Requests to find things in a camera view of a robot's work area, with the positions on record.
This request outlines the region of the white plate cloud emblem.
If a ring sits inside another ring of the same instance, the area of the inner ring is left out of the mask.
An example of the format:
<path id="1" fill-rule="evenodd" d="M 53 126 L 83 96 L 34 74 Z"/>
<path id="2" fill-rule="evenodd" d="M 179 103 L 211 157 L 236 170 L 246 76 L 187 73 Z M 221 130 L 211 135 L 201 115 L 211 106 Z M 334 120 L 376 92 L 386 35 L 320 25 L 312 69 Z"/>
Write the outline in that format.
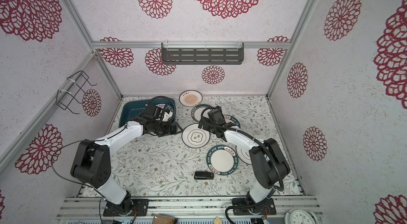
<path id="1" fill-rule="evenodd" d="M 200 129 L 198 123 L 187 126 L 181 135 L 183 143 L 193 149 L 198 149 L 206 146 L 210 141 L 208 131 Z"/>

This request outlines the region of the green rim plate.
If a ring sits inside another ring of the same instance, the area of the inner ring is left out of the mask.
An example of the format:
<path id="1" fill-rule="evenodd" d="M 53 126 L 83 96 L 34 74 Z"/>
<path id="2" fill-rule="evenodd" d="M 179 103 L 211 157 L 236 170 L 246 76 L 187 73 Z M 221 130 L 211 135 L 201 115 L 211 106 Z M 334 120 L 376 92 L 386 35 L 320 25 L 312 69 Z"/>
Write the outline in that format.
<path id="1" fill-rule="evenodd" d="M 237 153 L 231 147 L 216 145 L 208 151 L 206 163 L 213 173 L 227 176 L 237 170 L 239 161 Z"/>
<path id="2" fill-rule="evenodd" d="M 235 117 L 233 117 L 231 115 L 224 115 L 224 118 L 225 118 L 226 123 L 233 123 L 238 128 L 241 128 L 241 124 L 240 124 L 240 122 L 238 121 L 237 118 L 235 118 Z"/>
<path id="3" fill-rule="evenodd" d="M 192 109 L 191 117 L 195 122 L 199 123 L 201 120 L 201 115 L 203 114 L 204 118 L 209 118 L 208 112 L 210 112 L 211 110 L 212 109 L 210 105 L 207 104 L 197 105 Z"/>
<path id="4" fill-rule="evenodd" d="M 158 104 L 157 107 L 161 108 L 160 120 L 162 122 L 169 122 L 174 118 L 174 108 L 170 104 Z"/>

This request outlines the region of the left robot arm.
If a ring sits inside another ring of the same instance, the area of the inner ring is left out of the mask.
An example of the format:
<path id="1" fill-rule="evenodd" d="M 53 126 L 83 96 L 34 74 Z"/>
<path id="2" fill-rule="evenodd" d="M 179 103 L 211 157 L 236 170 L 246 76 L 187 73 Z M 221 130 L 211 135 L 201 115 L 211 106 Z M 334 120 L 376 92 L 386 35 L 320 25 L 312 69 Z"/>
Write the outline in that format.
<path id="1" fill-rule="evenodd" d="M 116 131 L 97 140 L 80 142 L 71 168 L 71 176 L 101 194 L 114 216 L 128 216 L 135 211 L 131 194 L 121 187 L 111 173 L 111 157 L 130 141 L 145 134 L 162 137 L 174 135 L 180 128 L 175 122 L 176 108 L 147 105 L 143 112 Z"/>

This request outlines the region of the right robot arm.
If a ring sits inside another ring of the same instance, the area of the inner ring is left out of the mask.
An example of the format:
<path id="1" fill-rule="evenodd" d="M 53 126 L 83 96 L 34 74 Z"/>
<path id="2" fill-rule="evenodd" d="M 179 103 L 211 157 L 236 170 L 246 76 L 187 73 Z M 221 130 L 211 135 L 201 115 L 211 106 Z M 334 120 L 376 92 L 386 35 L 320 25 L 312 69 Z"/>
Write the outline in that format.
<path id="1" fill-rule="evenodd" d="M 276 140 L 255 138 L 235 123 L 227 123 L 219 106 L 206 109 L 208 117 L 201 115 L 198 127 L 249 153 L 256 182 L 247 194 L 247 206 L 263 205 L 276 191 L 283 192 L 290 166 Z"/>

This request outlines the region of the teal plastic bin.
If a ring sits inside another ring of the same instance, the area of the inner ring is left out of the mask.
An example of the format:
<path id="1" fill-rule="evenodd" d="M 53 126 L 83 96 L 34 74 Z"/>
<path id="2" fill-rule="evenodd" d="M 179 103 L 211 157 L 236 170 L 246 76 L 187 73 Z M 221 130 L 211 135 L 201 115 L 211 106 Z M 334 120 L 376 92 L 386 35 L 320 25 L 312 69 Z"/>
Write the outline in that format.
<path id="1" fill-rule="evenodd" d="M 124 107 L 122 109 L 122 113 L 120 116 L 119 120 L 119 127 L 122 127 L 123 125 L 126 124 L 126 122 L 132 120 L 134 117 L 138 116 L 142 110 L 147 107 L 147 104 L 150 102 L 150 100 L 137 100 L 137 101 L 130 101 L 126 104 L 124 104 Z M 164 108 L 165 105 L 169 107 L 169 109 L 173 112 L 175 102 L 174 99 L 157 99 L 153 100 L 151 102 L 151 105 L 156 105 L 161 108 Z"/>

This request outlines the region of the orange sunburst plate at back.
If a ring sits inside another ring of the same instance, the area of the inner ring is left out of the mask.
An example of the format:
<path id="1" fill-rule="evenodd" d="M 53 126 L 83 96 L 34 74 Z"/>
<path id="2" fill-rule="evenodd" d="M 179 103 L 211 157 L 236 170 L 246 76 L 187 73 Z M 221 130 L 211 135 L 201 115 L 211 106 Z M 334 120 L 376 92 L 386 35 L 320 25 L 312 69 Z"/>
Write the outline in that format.
<path id="1" fill-rule="evenodd" d="M 186 90 L 179 96 L 179 102 L 186 107 L 194 107 L 202 102 L 203 96 L 196 90 Z"/>

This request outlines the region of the black small device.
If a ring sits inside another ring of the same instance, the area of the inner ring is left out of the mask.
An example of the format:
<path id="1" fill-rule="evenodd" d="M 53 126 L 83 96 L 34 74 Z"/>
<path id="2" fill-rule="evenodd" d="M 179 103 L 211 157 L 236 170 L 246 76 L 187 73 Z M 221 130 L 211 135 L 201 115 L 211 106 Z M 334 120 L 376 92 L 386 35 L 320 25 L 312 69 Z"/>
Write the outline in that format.
<path id="1" fill-rule="evenodd" d="M 208 171 L 196 171 L 194 173 L 194 179 L 196 180 L 212 180 L 214 179 L 214 173 Z"/>

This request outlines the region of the brown box front edge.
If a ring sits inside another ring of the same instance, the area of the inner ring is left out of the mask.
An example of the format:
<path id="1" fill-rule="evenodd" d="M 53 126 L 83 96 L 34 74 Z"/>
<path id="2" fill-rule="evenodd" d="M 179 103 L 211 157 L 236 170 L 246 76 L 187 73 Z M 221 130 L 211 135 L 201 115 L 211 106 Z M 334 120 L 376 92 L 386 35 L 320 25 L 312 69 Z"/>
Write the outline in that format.
<path id="1" fill-rule="evenodd" d="M 154 215 L 152 224 L 176 224 L 177 219 L 168 216 Z"/>

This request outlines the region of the white analog clock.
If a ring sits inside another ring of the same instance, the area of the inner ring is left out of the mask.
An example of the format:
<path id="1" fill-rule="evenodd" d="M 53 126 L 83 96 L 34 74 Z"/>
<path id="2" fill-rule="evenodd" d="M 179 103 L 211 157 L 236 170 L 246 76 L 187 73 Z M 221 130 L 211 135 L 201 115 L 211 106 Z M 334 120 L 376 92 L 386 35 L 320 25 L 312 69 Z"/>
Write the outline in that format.
<path id="1" fill-rule="evenodd" d="M 287 210 L 284 224 L 319 224 L 316 214 L 301 209 Z"/>

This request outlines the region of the grey wall shelf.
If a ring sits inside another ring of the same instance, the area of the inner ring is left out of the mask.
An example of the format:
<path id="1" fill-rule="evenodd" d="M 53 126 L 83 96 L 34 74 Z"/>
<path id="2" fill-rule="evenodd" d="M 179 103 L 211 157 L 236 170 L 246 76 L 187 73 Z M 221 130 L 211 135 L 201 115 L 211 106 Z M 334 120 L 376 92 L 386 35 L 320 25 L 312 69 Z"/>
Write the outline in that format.
<path id="1" fill-rule="evenodd" d="M 171 45 L 161 44 L 165 65 L 240 65 L 244 61 L 244 44 L 233 45 Z"/>

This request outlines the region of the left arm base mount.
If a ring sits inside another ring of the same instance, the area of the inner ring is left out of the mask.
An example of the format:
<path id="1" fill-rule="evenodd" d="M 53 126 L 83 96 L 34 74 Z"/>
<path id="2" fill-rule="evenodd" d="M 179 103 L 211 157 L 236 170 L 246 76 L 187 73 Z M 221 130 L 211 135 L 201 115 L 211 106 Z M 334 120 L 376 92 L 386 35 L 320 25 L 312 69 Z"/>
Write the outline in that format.
<path id="1" fill-rule="evenodd" d="M 149 199 L 132 198 L 129 192 L 123 202 L 115 205 L 109 201 L 105 206 L 104 217 L 127 217 L 127 216 L 146 216 L 149 205 Z"/>

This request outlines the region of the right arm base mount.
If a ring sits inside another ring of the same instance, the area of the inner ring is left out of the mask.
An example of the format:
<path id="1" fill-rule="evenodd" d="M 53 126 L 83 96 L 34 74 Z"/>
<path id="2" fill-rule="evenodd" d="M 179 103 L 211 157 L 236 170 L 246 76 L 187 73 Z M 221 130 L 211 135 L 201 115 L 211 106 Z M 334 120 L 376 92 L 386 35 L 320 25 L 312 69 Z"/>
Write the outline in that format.
<path id="1" fill-rule="evenodd" d="M 272 198 L 265 198 L 259 203 L 254 203 L 248 198 L 233 198 L 231 211 L 233 211 L 235 216 L 268 216 L 277 214 Z"/>

